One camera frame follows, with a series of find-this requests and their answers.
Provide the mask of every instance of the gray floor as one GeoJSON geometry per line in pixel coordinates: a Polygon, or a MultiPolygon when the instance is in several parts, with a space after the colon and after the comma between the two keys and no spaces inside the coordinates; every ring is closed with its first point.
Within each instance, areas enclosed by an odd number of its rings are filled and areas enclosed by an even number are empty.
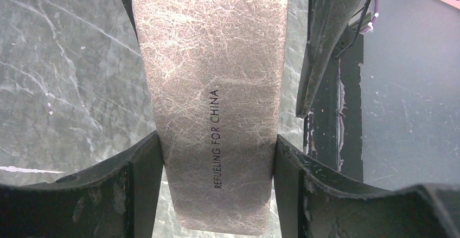
{"type": "MultiPolygon", "coordinates": [[[[279,132],[297,147],[295,96],[307,0],[290,0],[279,132]]],[[[362,66],[366,183],[460,183],[460,10],[381,0],[362,66]]],[[[52,182],[155,129],[139,49],[120,0],[0,0],[0,183],[52,182]]],[[[272,200],[270,227],[280,237],[272,200]]],[[[242,237],[175,220],[163,178],[153,237],[242,237]]]]}

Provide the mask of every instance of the metallic case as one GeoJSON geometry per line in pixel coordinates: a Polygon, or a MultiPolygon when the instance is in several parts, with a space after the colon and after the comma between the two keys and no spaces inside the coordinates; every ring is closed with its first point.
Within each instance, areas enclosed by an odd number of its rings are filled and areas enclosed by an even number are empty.
{"type": "Polygon", "coordinates": [[[133,12],[178,221],[264,233],[288,0],[133,0],[133,12]]]}

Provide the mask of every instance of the rectangular device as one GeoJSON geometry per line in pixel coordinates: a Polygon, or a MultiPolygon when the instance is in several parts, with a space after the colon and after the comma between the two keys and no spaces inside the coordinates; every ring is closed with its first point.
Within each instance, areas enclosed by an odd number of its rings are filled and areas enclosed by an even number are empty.
{"type": "Polygon", "coordinates": [[[264,233],[288,0],[132,2],[178,221],[264,233]]]}

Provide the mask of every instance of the floor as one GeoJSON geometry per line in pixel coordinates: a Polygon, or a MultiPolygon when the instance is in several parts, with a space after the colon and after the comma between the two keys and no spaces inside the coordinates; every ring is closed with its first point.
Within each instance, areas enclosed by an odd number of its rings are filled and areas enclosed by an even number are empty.
{"type": "MultiPolygon", "coordinates": [[[[298,148],[307,3],[290,0],[279,121],[298,148]]],[[[365,182],[460,183],[460,10],[437,0],[381,0],[380,9],[361,70],[365,182]]],[[[120,0],[0,0],[0,13],[0,183],[52,182],[155,129],[120,0]]],[[[270,211],[261,237],[280,237],[274,195],[270,211]]],[[[164,177],[152,237],[243,236],[179,226],[164,177]]]]}

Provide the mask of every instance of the gray marble tabletop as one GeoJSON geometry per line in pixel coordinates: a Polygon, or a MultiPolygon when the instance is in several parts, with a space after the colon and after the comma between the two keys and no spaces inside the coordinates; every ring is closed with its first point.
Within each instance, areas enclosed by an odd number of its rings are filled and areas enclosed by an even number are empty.
{"type": "MultiPolygon", "coordinates": [[[[279,133],[301,147],[295,96],[307,0],[290,0],[279,133]]],[[[52,182],[155,130],[121,0],[0,0],[0,183],[52,182]]],[[[182,228],[163,174],[152,237],[242,237],[182,228]]],[[[270,226],[280,237],[274,192],[270,226]]]]}

